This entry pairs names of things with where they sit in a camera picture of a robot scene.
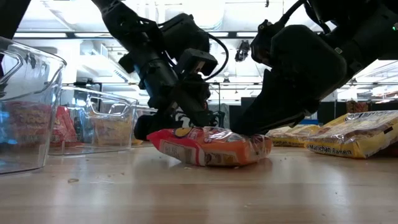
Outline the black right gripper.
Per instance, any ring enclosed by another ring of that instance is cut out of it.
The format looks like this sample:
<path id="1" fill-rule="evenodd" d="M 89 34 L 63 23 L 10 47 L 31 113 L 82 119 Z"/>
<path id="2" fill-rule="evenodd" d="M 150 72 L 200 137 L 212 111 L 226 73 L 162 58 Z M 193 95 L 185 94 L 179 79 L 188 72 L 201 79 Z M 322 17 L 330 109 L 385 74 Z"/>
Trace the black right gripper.
<path id="1" fill-rule="evenodd" d="M 317 111 L 346 75 L 346 60 L 303 25 L 283 28 L 271 39 L 274 68 L 265 70 L 262 90 L 231 126 L 245 136 L 295 126 Z"/>

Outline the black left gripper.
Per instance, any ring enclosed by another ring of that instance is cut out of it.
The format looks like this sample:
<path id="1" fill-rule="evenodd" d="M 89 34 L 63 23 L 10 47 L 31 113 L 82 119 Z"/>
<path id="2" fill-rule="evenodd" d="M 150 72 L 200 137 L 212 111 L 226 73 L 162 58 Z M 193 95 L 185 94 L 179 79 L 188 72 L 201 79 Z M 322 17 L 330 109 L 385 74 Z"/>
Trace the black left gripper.
<path id="1" fill-rule="evenodd" d="M 150 133 L 161 129 L 181 128 L 174 113 L 181 109 L 189 118 L 190 127 L 214 127 L 218 124 L 214 112 L 208 109 L 209 84 L 199 74 L 186 74 L 179 79 L 174 70 L 164 60 L 153 60 L 140 70 L 140 86 L 150 96 L 148 105 L 157 112 L 150 116 Z"/>

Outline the black background cabinet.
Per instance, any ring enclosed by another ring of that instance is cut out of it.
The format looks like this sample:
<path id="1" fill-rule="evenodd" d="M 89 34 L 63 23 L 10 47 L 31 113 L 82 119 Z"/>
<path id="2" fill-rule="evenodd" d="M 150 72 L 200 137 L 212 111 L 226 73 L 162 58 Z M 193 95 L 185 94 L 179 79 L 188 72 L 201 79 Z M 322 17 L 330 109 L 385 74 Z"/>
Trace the black background cabinet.
<path id="1" fill-rule="evenodd" d="M 234 101 L 232 105 L 229 105 L 229 124 L 232 126 L 252 105 L 256 97 L 242 97 L 238 101 Z"/>

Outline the clear plastic bin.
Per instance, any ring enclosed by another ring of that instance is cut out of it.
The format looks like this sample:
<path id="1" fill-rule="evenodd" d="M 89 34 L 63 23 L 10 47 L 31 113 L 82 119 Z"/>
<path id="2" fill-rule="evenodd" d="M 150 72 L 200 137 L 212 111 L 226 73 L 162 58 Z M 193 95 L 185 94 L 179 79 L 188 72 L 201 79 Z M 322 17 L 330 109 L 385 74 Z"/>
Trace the clear plastic bin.
<path id="1" fill-rule="evenodd" d="M 146 137 L 148 134 L 148 127 L 150 127 L 150 116 L 156 113 L 156 109 L 137 106 L 134 113 L 134 120 L 132 125 L 132 140 L 131 146 L 140 146 L 144 140 L 141 137 Z"/>
<path id="2" fill-rule="evenodd" d="M 137 100 L 84 88 L 64 86 L 59 106 L 69 109 L 76 142 L 51 146 L 52 156 L 125 151 L 131 148 Z"/>
<path id="3" fill-rule="evenodd" d="M 57 108 L 62 88 L 62 58 L 0 37 L 0 103 L 27 101 Z M 0 175 L 40 169 L 50 141 L 37 147 L 0 144 Z"/>

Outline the black ceiling mounted device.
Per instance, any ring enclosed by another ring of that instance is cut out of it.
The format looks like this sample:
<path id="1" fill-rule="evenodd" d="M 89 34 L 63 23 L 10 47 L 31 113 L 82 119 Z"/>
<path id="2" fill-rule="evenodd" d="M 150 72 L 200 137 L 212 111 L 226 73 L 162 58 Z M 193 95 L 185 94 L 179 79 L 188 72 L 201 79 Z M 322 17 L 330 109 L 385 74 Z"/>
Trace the black ceiling mounted device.
<path id="1" fill-rule="evenodd" d="M 243 62 L 247 57 L 250 51 L 250 44 L 248 40 L 242 40 L 239 47 L 237 48 L 235 61 Z"/>

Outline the orange black patterned object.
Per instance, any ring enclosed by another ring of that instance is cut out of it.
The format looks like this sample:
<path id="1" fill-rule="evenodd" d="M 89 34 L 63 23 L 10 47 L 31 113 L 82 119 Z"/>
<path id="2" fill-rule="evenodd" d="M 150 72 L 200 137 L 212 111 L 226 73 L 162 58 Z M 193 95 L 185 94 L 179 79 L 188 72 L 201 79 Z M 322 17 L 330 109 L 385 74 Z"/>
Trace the orange black patterned object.
<path id="1" fill-rule="evenodd" d="M 369 105 L 364 101 L 347 101 L 346 112 L 347 113 L 362 113 L 369 111 Z"/>

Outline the dark background cabinet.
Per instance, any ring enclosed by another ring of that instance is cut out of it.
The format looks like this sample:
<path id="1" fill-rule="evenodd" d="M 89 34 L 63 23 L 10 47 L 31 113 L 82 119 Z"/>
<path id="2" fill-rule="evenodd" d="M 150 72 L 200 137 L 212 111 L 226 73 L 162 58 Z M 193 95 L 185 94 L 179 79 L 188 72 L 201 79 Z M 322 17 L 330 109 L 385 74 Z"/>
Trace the dark background cabinet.
<path id="1" fill-rule="evenodd" d="M 389 101 L 382 103 L 381 101 L 372 102 L 369 106 L 370 111 L 390 111 L 398 110 L 398 101 Z"/>

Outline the white ceiling air duct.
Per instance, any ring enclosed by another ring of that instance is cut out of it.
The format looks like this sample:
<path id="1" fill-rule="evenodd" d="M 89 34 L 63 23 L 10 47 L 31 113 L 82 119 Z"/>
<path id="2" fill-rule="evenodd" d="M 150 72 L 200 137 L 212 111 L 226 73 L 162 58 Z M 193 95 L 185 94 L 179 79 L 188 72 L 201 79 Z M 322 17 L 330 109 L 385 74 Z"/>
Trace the white ceiling air duct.
<path id="1" fill-rule="evenodd" d="M 224 18 L 225 0 L 183 0 L 183 11 L 205 30 L 214 30 Z"/>

